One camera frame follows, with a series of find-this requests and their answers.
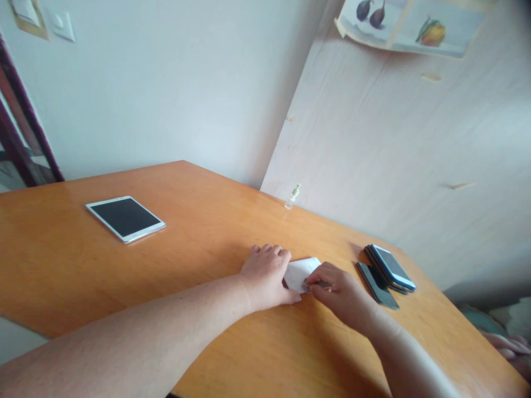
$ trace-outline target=yellow pepper illustration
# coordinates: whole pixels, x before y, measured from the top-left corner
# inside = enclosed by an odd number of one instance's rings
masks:
[[[441,24],[440,21],[431,19],[430,16],[428,16],[428,19],[420,28],[419,35],[415,41],[425,46],[439,47],[443,42],[445,35],[446,28],[444,25]]]

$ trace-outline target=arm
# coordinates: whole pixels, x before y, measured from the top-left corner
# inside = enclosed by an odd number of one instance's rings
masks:
[[[329,290],[316,285],[328,282]],[[330,263],[307,279],[315,298],[374,346],[394,398],[459,397],[459,393],[422,346],[400,326],[352,275]]]
[[[165,397],[205,347],[245,315],[300,301],[282,287],[291,254],[254,246],[238,275],[119,312],[0,368],[0,396]]]

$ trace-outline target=paper sheet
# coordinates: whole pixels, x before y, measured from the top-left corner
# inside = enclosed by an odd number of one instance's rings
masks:
[[[319,266],[321,262],[317,257],[292,261],[284,274],[284,280],[288,288],[298,293],[308,293],[305,280]]]

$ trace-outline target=stack of phones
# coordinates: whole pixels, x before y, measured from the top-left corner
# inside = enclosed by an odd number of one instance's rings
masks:
[[[364,250],[372,266],[358,263],[358,268],[374,299],[389,308],[398,308],[397,302],[387,288],[407,295],[417,289],[416,284],[388,250],[374,244],[366,246]]]

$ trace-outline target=cabinet door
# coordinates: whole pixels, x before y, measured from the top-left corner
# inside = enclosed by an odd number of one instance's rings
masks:
[[[313,43],[262,191],[285,200],[301,182],[296,205],[400,246],[441,289],[529,261],[522,7],[500,2],[461,61],[371,49],[330,24]],[[465,183],[474,185],[452,189]]]

